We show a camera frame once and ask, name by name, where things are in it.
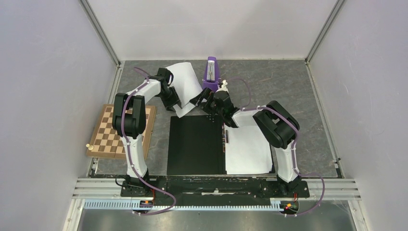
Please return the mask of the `white paper stack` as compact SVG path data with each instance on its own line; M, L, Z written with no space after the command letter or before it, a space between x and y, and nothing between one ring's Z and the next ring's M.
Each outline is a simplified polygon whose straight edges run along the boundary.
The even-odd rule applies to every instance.
M180 106L176 104L173 108L176 115L181 118L196 107L190 100L198 96L203 89L190 62L176 63L167 66L166 69L174 76L170 86L175 88L180 98Z

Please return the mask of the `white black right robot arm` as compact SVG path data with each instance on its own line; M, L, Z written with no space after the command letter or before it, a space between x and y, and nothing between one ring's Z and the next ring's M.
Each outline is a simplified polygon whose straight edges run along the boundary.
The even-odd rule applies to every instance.
M297 191L302 180L295 154L300 125L278 101L272 100L255 108L239 108L232 103L227 89L205 88L190 103L209 115L221 117L230 128L256 126L256 132L274 147L277 155L279 193L291 196Z

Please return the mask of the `blue black file folder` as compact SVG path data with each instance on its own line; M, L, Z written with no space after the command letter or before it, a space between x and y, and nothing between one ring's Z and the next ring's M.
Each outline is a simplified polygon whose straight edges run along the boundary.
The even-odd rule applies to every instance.
M225 171L226 127L220 117L171 117L168 175L228 175Z

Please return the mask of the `white paper sheets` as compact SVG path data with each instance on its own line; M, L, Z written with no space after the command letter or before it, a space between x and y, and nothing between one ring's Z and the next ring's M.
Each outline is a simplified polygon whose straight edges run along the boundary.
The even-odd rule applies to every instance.
M270 144L258 126L226 127L225 171L228 175L266 174L272 170Z

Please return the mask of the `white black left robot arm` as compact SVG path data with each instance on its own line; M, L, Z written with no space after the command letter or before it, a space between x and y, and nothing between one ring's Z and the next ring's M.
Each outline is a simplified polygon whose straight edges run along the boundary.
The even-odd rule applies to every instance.
M150 76L139 68L136 70L144 75L145 80L134 90L116 94L112 126L120 136L126 153L128 168L122 187L126 190L133 189L139 196L146 196L154 188L149 182L141 140L147 124L146 102L158 97L166 110L174 112L174 106L180 105L181 100L175 87L170 85L174 79L170 70L159 68L155 76Z

